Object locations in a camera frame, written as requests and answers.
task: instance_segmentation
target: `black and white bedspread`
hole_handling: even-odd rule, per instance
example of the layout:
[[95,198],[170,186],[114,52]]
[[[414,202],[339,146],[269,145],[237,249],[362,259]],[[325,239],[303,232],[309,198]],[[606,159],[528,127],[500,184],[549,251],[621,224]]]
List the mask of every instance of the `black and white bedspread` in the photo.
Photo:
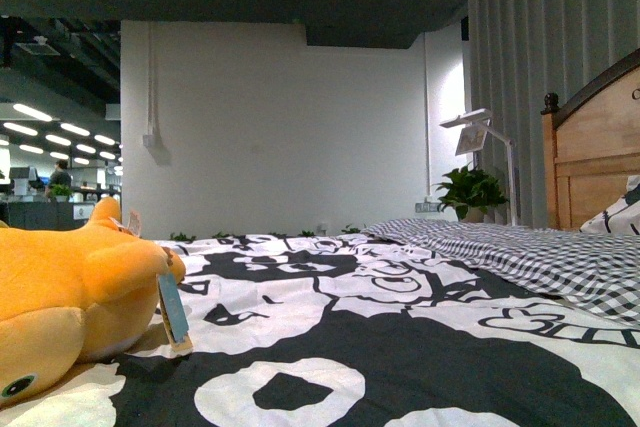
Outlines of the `black and white bedspread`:
[[640,330],[466,261],[363,234],[159,243],[187,265],[193,352],[157,315],[0,425],[640,423]]

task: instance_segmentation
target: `cabinet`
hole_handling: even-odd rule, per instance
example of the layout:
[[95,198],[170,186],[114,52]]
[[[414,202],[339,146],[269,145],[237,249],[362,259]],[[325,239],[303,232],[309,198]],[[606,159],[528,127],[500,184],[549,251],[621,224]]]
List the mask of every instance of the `cabinet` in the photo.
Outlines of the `cabinet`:
[[25,230],[73,230],[82,227],[93,210],[92,203],[5,202],[0,220]]

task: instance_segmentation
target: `ceiling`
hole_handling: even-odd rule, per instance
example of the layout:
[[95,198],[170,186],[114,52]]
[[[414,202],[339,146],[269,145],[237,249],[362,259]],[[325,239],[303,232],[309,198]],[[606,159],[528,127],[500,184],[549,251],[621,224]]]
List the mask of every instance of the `ceiling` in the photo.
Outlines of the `ceiling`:
[[[107,120],[107,111],[120,102],[121,20],[295,23],[304,25],[309,45],[405,49],[420,33],[459,22],[466,5],[467,0],[0,0],[0,120],[11,117],[19,102],[119,140],[120,122]],[[57,128],[52,122],[47,130]],[[43,136],[19,136],[3,123],[0,134],[12,143],[53,150]]]

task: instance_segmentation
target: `lamp arm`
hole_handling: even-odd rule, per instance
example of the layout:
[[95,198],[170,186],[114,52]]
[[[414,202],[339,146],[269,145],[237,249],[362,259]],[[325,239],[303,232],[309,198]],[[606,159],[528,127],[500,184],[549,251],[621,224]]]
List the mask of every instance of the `lamp arm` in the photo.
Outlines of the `lamp arm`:
[[492,129],[486,124],[474,123],[476,127],[484,130],[501,140],[507,148],[507,170],[509,171],[509,211],[511,213],[511,225],[518,225],[518,198],[516,194],[516,174],[513,166],[513,147],[515,142],[509,137]]

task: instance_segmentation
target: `air vent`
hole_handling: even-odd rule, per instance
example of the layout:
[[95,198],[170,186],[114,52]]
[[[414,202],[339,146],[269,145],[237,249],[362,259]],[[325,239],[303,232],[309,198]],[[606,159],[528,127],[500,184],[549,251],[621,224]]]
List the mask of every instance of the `air vent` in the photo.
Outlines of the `air vent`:
[[20,44],[16,42],[15,45],[26,50],[31,55],[60,55],[60,52],[47,44]]

